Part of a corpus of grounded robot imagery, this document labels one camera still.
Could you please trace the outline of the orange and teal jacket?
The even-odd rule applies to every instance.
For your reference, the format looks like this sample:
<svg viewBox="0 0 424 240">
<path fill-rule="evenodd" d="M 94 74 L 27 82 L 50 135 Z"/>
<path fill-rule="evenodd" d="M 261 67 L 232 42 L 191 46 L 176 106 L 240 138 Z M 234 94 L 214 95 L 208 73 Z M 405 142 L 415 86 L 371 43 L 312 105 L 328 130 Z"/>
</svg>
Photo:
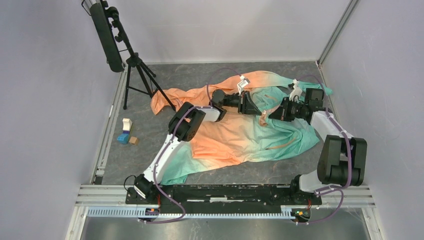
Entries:
<svg viewBox="0 0 424 240">
<path fill-rule="evenodd" d="M 278 87 L 288 89 L 293 79 L 270 71 L 253 71 L 243 74 L 250 83 L 246 90 L 259 111 L 276 108 L 288 94 Z M 208 86 L 209 94 L 223 90 L 226 94 L 238 93 L 238 75 Z M 170 88 L 164 93 L 176 110 L 183 103 L 207 106 L 207 87 L 187 91 Z M 239 165 L 244 162 L 278 161 L 294 158 L 321 140 L 315 129 L 303 119 L 291 122 L 237 113 L 226 107 L 227 113 L 218 122 L 203 120 L 194 138 L 177 151 L 162 177 L 162 185 L 183 184 L 188 175 Z"/>
</svg>

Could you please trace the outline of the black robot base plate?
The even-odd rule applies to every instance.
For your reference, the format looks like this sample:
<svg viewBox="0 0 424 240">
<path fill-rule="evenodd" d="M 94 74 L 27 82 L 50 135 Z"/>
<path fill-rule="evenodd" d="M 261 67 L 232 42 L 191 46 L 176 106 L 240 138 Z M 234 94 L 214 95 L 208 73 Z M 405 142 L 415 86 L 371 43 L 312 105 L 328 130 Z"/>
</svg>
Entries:
<svg viewBox="0 0 424 240">
<path fill-rule="evenodd" d="M 319 206 L 322 199 L 285 184 L 164 185 L 147 198 L 128 188 L 129 205 L 158 205 L 161 214 L 274 214 L 282 206 Z"/>
</svg>

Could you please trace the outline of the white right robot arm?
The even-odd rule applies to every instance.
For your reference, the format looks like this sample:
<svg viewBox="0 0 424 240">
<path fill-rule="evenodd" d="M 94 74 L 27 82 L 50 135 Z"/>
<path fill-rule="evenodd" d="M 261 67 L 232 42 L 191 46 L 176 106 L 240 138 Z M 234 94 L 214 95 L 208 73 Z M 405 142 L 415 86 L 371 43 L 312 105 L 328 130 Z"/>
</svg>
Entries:
<svg viewBox="0 0 424 240">
<path fill-rule="evenodd" d="M 324 107 L 325 91 L 307 88 L 304 100 L 284 97 L 270 119 L 291 122 L 307 121 L 324 141 L 316 170 L 296 176 L 290 183 L 289 199 L 302 204 L 309 193 L 317 196 L 351 186 L 361 186 L 365 177 L 368 144 L 352 136 Z"/>
</svg>

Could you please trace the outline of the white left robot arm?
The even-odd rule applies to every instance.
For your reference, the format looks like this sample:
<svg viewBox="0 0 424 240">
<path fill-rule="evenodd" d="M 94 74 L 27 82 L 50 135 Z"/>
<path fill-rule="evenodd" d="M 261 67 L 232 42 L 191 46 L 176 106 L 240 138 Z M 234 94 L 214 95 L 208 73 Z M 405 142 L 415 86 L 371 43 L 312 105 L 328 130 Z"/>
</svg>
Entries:
<svg viewBox="0 0 424 240">
<path fill-rule="evenodd" d="M 158 194 L 166 168 L 177 152 L 191 141 L 203 122 L 219 122 L 227 113 L 224 107 L 237 108 L 239 114 L 260 116 L 262 112 L 254 104 L 250 92 L 226 94 L 214 90 L 208 106 L 195 106 L 184 102 L 168 124 L 164 144 L 146 170 L 134 180 L 133 188 L 145 204 L 153 203 Z"/>
</svg>

